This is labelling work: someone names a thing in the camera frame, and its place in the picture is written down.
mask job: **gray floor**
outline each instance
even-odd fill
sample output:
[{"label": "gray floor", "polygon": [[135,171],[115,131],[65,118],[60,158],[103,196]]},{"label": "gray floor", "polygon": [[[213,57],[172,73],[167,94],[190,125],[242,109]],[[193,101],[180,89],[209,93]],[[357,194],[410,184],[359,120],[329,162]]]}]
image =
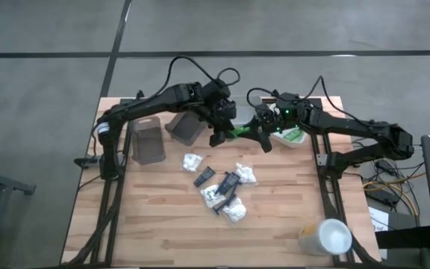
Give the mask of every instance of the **gray floor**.
[{"label": "gray floor", "polygon": [[[0,0],[0,52],[108,52],[123,0]],[[430,49],[430,1],[134,0],[121,51]],[[107,59],[0,59],[0,174],[37,184],[15,194],[0,235],[0,267],[56,265]],[[169,59],[119,59],[109,96],[153,93]],[[324,75],[360,118],[430,134],[430,57],[201,58],[211,73],[236,67],[250,87],[306,93]],[[171,83],[206,81],[188,62]],[[400,167],[422,161],[421,151]],[[368,176],[369,167],[362,172]],[[414,183],[430,224],[426,179]]]}]

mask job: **white paper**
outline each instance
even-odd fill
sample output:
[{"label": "white paper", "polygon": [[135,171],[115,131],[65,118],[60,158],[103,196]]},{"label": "white paper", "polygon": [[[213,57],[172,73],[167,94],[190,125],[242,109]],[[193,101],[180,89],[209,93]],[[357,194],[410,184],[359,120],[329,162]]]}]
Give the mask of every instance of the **white paper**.
[{"label": "white paper", "polygon": [[[389,223],[389,214],[378,210],[376,208],[368,207],[371,215],[371,222],[373,223],[374,232],[387,231]],[[379,255],[383,259],[387,259],[387,250],[379,250]]]}]

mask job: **gray container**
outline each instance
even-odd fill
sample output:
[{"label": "gray container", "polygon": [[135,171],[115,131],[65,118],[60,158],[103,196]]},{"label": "gray container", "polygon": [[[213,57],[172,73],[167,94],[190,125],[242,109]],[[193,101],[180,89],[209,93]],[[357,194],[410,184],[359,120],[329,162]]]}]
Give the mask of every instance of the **gray container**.
[{"label": "gray container", "polygon": [[184,144],[192,146],[193,142],[207,127],[206,122],[199,120],[199,115],[192,111],[177,113],[170,123],[165,125],[170,137]]},{"label": "gray container", "polygon": [[132,139],[132,159],[141,165],[154,164],[165,160],[161,120],[144,117],[129,123]]}]

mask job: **white packet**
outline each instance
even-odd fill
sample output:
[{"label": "white packet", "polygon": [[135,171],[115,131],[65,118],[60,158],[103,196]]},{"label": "white packet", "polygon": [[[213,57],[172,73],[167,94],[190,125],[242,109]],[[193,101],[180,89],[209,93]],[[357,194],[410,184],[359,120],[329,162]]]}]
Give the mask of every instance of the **white packet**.
[{"label": "white packet", "polygon": [[187,153],[184,155],[182,161],[182,169],[188,172],[195,173],[202,163],[203,157],[193,153]]},{"label": "white packet", "polygon": [[225,212],[228,219],[230,219],[232,223],[237,223],[246,215],[246,207],[242,204],[242,200],[238,197],[233,200],[230,205],[224,206],[222,210]]},{"label": "white packet", "polygon": [[253,168],[236,163],[236,169],[235,173],[240,177],[240,183],[242,184],[257,184],[257,178],[255,177],[255,174],[253,173]]},{"label": "white packet", "polygon": [[215,184],[200,191],[200,194],[205,200],[205,204],[207,204],[207,207],[209,208],[213,208],[215,205],[218,205],[219,203],[226,200],[225,195],[220,193],[215,194],[217,189],[218,185]]}]

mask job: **wooden table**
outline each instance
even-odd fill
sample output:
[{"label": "wooden table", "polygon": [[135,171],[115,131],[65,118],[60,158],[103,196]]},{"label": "wooden table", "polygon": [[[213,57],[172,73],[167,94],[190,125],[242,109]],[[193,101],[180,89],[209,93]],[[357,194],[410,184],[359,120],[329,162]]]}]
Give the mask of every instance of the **wooden table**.
[{"label": "wooden table", "polygon": [[[98,117],[119,100],[101,99]],[[340,97],[332,100],[341,107]],[[325,98],[322,103],[325,111],[343,117]],[[174,114],[158,116],[164,125]],[[209,129],[188,147],[162,129],[165,161],[141,166],[131,155],[128,159],[113,266],[331,265],[331,257],[305,255],[298,244],[303,226],[325,218],[309,137],[296,149],[273,141],[272,152],[264,153],[258,143],[247,139],[211,148]],[[333,151],[352,150],[349,136],[329,137]],[[102,153],[99,144],[97,152]],[[183,155],[188,152],[205,156],[200,170],[210,166],[216,171],[205,187],[221,181],[236,162],[254,167],[258,186],[237,189],[247,208],[239,223],[231,224],[206,207],[193,186],[198,173],[181,171]],[[81,184],[98,174],[96,168],[85,170]],[[62,262],[75,256],[96,227],[102,188],[103,181],[96,180],[78,192]],[[380,259],[359,177],[344,176],[340,189],[349,228],[370,255]]]}]

